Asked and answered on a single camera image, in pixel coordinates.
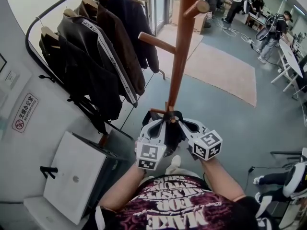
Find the person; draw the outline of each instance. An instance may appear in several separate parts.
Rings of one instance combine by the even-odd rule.
[[[244,5],[244,0],[232,0],[232,5],[228,11],[226,18],[222,19],[223,22],[231,24],[236,13],[240,12]]]
[[[268,175],[261,175],[259,177],[256,177],[254,179],[254,185],[280,185],[283,186],[287,176],[288,172],[285,173],[273,173]],[[277,190],[268,191],[266,193],[261,194],[260,192],[257,192],[255,195],[255,199],[260,203],[264,196],[272,196],[272,201],[279,201],[279,202],[287,202],[291,200],[289,197],[285,197],[283,195],[283,188],[279,188]]]
[[[281,35],[286,40],[288,45],[291,45],[291,42],[289,41],[287,37],[287,23],[286,21],[291,20],[291,13],[289,11],[285,11],[283,14],[278,15],[278,21],[276,24],[276,31],[275,32],[269,32],[269,34],[263,39],[260,46],[256,50],[260,55],[258,56],[258,60],[261,61],[261,63],[265,64],[267,61],[267,56],[269,55],[272,48],[274,48],[277,43],[279,42],[279,39],[281,38]]]
[[[146,178],[133,164],[103,195],[83,230],[103,229],[278,229],[268,212],[248,197],[216,158],[201,160],[213,191],[174,156],[165,175]]]
[[[263,10],[263,6],[264,6],[264,2],[263,0],[251,0],[251,4],[250,4],[250,7],[251,7],[251,13],[256,15],[256,14],[260,14],[262,13],[262,10]],[[249,27],[253,27],[253,24],[254,24],[254,20],[250,20],[249,22]]]

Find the gray floor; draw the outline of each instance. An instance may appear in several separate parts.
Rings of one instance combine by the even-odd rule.
[[[252,39],[255,37],[255,31],[241,22],[234,20],[232,27]],[[244,188],[251,166],[280,167],[288,162],[285,156],[271,156],[270,151],[298,151],[307,145],[301,106],[291,98],[293,89],[283,93],[285,79],[280,79],[275,85],[270,84],[278,74],[277,66],[261,64],[257,60],[258,54],[241,39],[241,35],[230,37],[212,23],[212,27],[205,30],[202,43],[229,53],[256,70],[256,108],[223,90],[186,75],[176,103],[176,110],[181,111],[184,117],[199,120],[220,134],[224,142],[218,159]],[[164,109],[170,85],[170,79],[163,80],[160,74],[152,75],[150,70],[146,70],[144,74],[147,86],[145,94],[139,98],[138,107],[125,105],[126,114],[117,121],[122,130],[135,139],[140,134],[142,120],[149,108]],[[134,162],[134,142],[123,135],[112,132],[107,147],[128,158],[127,167]],[[183,168],[201,176],[203,171],[200,163],[191,158],[186,148],[187,143],[181,143],[175,154],[181,155]],[[163,159],[159,169],[149,174],[162,174],[171,158]],[[272,172],[283,170],[256,169],[250,175],[246,194],[253,196],[259,190],[252,184],[255,176]]]

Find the clothes rack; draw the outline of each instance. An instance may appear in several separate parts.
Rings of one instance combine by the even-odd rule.
[[[152,108],[150,109],[151,112],[165,114],[168,111],[174,110],[184,68],[188,58],[188,52],[195,23],[195,16],[200,13],[207,13],[208,11],[209,4],[203,0],[180,0],[176,46],[172,46],[146,33],[140,33],[140,40],[174,54],[172,79],[168,101],[165,103],[165,111]]]
[[[66,2],[67,0],[59,0],[58,2],[56,2],[55,4],[53,4],[52,6],[50,6],[48,9],[46,9],[44,12],[42,12],[39,16],[37,16],[35,18],[35,20],[30,24],[26,35],[25,35],[25,47],[26,50],[28,51],[29,55],[32,57],[32,59],[43,69],[43,71],[51,78],[53,79],[60,87],[62,87],[67,93],[70,93],[68,91],[68,89],[65,87],[65,85],[56,77],[56,75],[54,75],[47,67],[47,65],[44,63],[44,61],[41,59],[41,57],[38,56],[38,53],[35,52],[34,47],[32,45],[30,45],[29,43],[29,35],[31,33],[31,30],[33,28],[33,26],[39,22],[43,17],[45,17],[49,12],[51,12],[53,9],[55,9],[56,7],[58,7],[59,5],[61,5],[62,3]],[[124,131],[118,129],[116,126],[114,126],[113,124],[111,124],[108,121],[104,121],[106,124],[110,125],[112,128],[114,128],[115,130],[117,130],[119,133],[127,136],[128,138],[133,140],[133,137],[131,137],[130,135],[128,135],[127,133],[125,133]],[[99,142],[100,145],[102,145],[106,140],[106,136],[103,136]]]

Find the wooden coat rack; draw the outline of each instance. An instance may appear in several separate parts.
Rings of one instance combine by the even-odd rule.
[[[171,86],[169,90],[168,101],[165,103],[165,111],[152,108],[150,109],[151,112],[165,114],[168,111],[174,110],[184,68],[188,58],[188,52],[195,23],[195,16],[200,13],[206,13],[208,11],[209,4],[205,1],[180,0],[177,39],[175,47],[154,36],[148,35],[144,32],[140,33],[140,40],[174,54]]]

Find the beige rug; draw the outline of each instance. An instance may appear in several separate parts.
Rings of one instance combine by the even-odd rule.
[[[168,44],[175,46],[177,37],[177,26],[171,24],[165,25],[161,29],[157,37],[167,42]],[[198,46],[198,44],[201,42],[202,38],[202,35],[193,33],[188,58]],[[158,51],[160,69],[164,71],[166,77],[170,79],[172,77],[174,55],[158,47],[156,48]]]
[[[200,43],[188,58],[185,74],[216,86],[256,106],[255,69],[217,48]]]

